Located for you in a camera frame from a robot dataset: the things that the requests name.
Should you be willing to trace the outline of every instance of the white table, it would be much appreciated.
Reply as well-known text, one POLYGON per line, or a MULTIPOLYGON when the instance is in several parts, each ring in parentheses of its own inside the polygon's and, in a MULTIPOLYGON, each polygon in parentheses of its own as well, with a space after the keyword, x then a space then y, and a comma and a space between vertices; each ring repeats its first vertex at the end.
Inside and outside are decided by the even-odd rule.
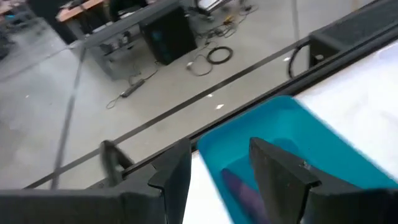
MULTIPOLYGON (((398 180, 398 41, 296 96, 380 170, 398 180)), ((233 223, 206 165, 192 157, 184 224, 233 223)))

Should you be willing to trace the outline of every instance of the gray floor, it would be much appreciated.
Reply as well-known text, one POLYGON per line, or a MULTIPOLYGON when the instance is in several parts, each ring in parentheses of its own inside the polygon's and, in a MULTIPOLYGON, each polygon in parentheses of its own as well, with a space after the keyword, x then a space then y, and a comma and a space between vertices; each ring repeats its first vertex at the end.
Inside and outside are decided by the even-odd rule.
MULTIPOLYGON (((105 106, 128 87, 132 65, 144 78, 155 69, 145 42, 139 42, 113 65, 121 79, 111 81, 90 55, 84 59, 80 86, 66 145, 63 165, 96 149, 104 139, 116 139, 201 91, 234 75, 260 59, 292 44, 290 0, 251 0, 259 10, 248 16, 237 33, 216 39, 234 50, 234 57, 215 66, 207 76, 194 77, 185 70, 194 53, 159 72, 116 106, 105 106)), ((299 0, 300 36, 327 25, 368 1, 299 0)), ((226 12, 219 11, 216 17, 226 12)), ((214 24, 195 20, 200 31, 214 24)), ((53 172, 67 103, 78 68, 78 49, 69 49, 47 29, 37 37, 29 31, 16 34, 17 45, 0 63, 0 189, 23 188, 53 172)), ((196 103, 122 142, 120 147, 135 161, 143 160, 174 141, 214 121, 287 80, 283 55, 252 73, 224 86, 196 103)), ((305 52, 296 72, 303 70, 305 52)), ((204 62, 194 69, 205 71, 204 62)), ((98 156, 60 176, 60 188, 85 188, 103 178, 98 156)), ((40 186, 48 188, 49 183, 40 186)))

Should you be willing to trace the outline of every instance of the purple object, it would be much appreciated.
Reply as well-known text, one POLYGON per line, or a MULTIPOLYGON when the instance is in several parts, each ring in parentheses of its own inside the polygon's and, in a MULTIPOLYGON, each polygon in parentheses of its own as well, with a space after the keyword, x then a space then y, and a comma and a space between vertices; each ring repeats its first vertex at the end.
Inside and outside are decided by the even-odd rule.
POLYGON ((264 202, 258 192, 246 185, 237 175, 228 169, 221 171, 224 183, 232 196, 255 224, 270 224, 264 202))

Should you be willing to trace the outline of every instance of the blue plastic bin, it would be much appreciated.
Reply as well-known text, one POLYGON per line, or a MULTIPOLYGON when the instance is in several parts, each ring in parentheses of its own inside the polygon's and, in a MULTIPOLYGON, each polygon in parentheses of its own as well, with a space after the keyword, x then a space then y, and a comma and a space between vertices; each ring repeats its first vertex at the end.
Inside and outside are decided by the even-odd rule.
POLYGON ((342 141, 289 96, 273 98, 205 134, 197 148, 233 221, 251 223, 221 179, 229 168, 257 189, 249 140, 259 137, 304 158, 309 164, 363 189, 396 188, 397 183, 342 141))

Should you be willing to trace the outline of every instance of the metal table leg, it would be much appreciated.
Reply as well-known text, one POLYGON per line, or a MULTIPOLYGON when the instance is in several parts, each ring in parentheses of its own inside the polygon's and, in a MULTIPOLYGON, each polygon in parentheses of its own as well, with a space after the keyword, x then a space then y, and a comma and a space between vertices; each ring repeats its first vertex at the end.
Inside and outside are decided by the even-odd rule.
POLYGON ((66 23, 70 31, 78 40, 84 40, 86 38, 86 35, 83 33, 83 31, 81 31, 80 24, 76 19, 70 19, 66 23))
POLYGON ((112 80, 115 80, 116 77, 114 76, 112 68, 108 65, 108 60, 103 56, 102 50, 99 47, 90 47, 88 51, 90 54, 92 54, 94 60, 102 68, 102 70, 109 75, 112 80))

